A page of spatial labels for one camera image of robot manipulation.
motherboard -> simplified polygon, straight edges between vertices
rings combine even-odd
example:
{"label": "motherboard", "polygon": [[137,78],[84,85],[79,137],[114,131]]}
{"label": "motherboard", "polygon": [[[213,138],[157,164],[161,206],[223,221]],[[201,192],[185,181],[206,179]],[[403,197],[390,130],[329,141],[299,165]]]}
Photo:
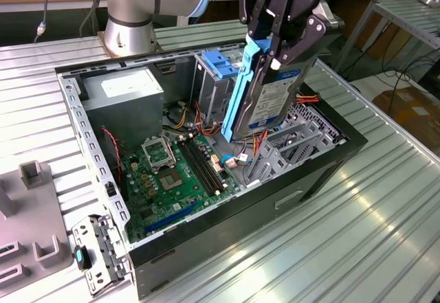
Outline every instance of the motherboard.
{"label": "motherboard", "polygon": [[180,137],[174,142],[160,137],[121,162],[131,243],[239,191],[237,181],[203,136]]}

hard drive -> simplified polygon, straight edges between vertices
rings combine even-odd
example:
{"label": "hard drive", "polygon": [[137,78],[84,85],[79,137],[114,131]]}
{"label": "hard drive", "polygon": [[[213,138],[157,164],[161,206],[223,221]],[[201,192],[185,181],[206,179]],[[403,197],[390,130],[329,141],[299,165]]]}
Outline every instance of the hard drive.
{"label": "hard drive", "polygon": [[243,65],[222,127],[228,142],[279,125],[316,59],[282,66],[274,81],[262,84],[259,73],[251,69],[251,59],[259,51],[266,52],[269,45],[270,40],[247,39]]}

aluminum table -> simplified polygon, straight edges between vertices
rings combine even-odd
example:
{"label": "aluminum table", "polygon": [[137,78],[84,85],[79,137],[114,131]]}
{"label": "aluminum table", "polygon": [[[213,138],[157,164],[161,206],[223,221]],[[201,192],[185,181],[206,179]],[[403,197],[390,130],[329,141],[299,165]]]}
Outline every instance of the aluminum table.
{"label": "aluminum table", "polygon": [[394,23],[412,34],[415,38],[418,38],[420,44],[425,43],[433,49],[440,48],[440,9],[430,8],[418,0],[372,1],[340,52],[335,66],[336,71],[339,71],[345,63],[351,48],[374,13],[380,14],[383,16],[383,19],[371,34],[363,50],[374,43],[388,22]]}
{"label": "aluminum table", "polygon": [[[245,36],[237,21],[157,31],[164,49]],[[71,228],[102,213],[53,68],[105,59],[97,38],[0,48],[0,171],[48,162]],[[440,289],[440,160],[318,61],[307,83],[368,144],[311,200],[145,302],[430,302]],[[2,299],[90,302],[75,264]],[[129,280],[95,299],[135,302]]]}

green circuit board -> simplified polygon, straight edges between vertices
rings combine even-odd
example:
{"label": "green circuit board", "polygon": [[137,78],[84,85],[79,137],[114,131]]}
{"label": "green circuit board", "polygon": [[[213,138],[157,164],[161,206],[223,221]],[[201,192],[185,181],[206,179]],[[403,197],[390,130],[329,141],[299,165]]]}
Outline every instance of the green circuit board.
{"label": "green circuit board", "polygon": [[[208,153],[204,161],[214,170],[212,162],[207,158],[215,155],[215,152],[205,137],[197,136],[192,142],[199,149],[202,148],[205,155],[206,152]],[[208,194],[197,178],[194,168],[191,168],[190,162],[186,161],[183,152],[180,151],[177,142],[171,142],[170,148],[176,160],[175,167],[163,167],[156,174],[151,170],[141,148],[121,160],[126,170],[124,200],[131,215],[126,230],[132,243],[239,191],[239,186],[232,175],[224,170],[220,174],[216,173],[216,176],[226,187],[223,187],[222,192]],[[159,149],[163,149],[160,144],[153,146],[148,153],[162,156],[163,151]]]}

wire connector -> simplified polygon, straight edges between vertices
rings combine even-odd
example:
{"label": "wire connector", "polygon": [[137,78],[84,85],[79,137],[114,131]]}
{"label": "wire connector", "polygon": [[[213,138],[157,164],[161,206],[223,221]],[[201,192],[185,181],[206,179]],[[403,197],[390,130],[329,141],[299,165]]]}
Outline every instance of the wire connector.
{"label": "wire connector", "polygon": [[38,36],[41,36],[44,34],[45,31],[46,31],[46,23],[41,21],[40,25],[38,25],[38,27],[36,28],[36,34]]}

